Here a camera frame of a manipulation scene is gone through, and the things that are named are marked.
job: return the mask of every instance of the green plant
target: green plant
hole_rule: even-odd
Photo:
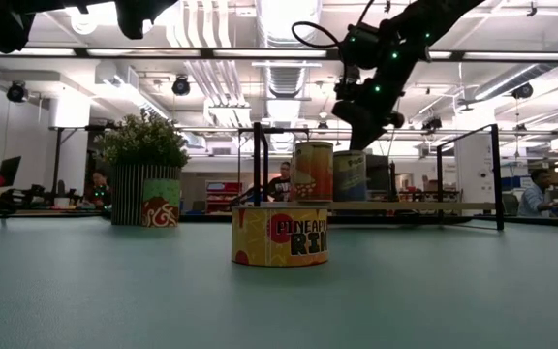
[[[112,165],[160,165],[183,168],[189,161],[186,140],[172,121],[160,116],[126,115],[116,130],[97,139],[105,161]]]

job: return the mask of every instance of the can lid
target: can lid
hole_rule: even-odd
[[[363,150],[342,150],[342,151],[335,151],[333,153],[333,156],[344,156],[344,155],[361,156],[361,155],[366,155],[366,154],[365,154],[365,151],[363,151]]]
[[[330,148],[333,148],[333,143],[329,143],[329,142],[320,142],[320,141],[315,141],[315,142],[301,142],[301,143],[297,143],[296,147],[299,146],[327,146]]]

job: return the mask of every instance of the pillar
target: pillar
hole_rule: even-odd
[[[50,100],[50,127],[85,127],[89,124],[90,99],[75,92]],[[50,190],[53,181],[57,132],[51,131],[46,156],[45,188]],[[87,153],[87,132],[83,130],[62,132],[58,180],[66,184],[66,191],[77,189],[83,193]]]

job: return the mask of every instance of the plant pot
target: plant pot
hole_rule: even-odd
[[[177,227],[180,217],[180,181],[146,179],[143,184],[141,225],[146,228]]]
[[[147,179],[179,180],[180,169],[156,165],[120,165],[113,167],[111,179],[111,224],[142,224],[143,189]]]

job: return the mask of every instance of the yellow can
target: yellow can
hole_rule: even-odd
[[[292,200],[298,202],[333,201],[333,144],[298,143],[293,155]]]
[[[236,207],[232,260],[247,266],[304,267],[328,260],[324,207]]]

